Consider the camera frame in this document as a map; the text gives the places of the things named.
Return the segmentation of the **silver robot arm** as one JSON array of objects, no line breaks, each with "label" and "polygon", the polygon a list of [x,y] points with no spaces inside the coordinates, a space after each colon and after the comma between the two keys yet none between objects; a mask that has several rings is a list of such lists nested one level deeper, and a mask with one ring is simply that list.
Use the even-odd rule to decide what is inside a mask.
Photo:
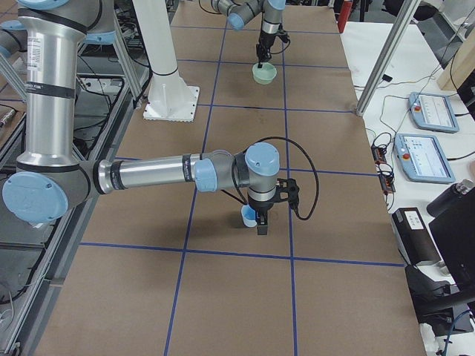
[{"label": "silver robot arm", "polygon": [[290,44],[289,34],[283,26],[283,14],[286,7],[285,1],[209,1],[211,10],[207,10],[199,1],[200,8],[208,14],[223,16],[226,18],[226,27],[235,31],[241,31],[245,26],[261,15],[260,34],[255,45],[258,58],[257,68],[263,69],[266,63],[277,52],[272,52],[275,40],[279,38],[284,44]]},{"label": "silver robot arm", "polygon": [[280,168],[268,141],[242,154],[217,150],[133,162],[73,155],[78,46],[88,36],[115,40],[112,1],[21,1],[18,17],[27,31],[26,143],[2,189],[9,211],[28,223],[48,223],[100,194],[193,182],[200,192],[247,188],[243,221],[267,233]]}]

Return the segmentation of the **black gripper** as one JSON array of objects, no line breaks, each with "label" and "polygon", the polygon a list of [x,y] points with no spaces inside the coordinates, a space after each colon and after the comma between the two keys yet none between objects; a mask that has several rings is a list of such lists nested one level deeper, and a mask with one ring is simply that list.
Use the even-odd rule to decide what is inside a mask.
[{"label": "black gripper", "polygon": [[258,44],[256,44],[256,56],[258,58],[258,68],[262,68],[264,61],[269,62],[272,58],[270,52],[275,43],[275,33],[260,32]]},{"label": "black gripper", "polygon": [[257,222],[257,231],[259,236],[266,236],[268,234],[268,217],[267,212],[270,210],[274,202],[268,201],[257,201],[251,197],[248,197],[249,206],[257,213],[256,222]]}]

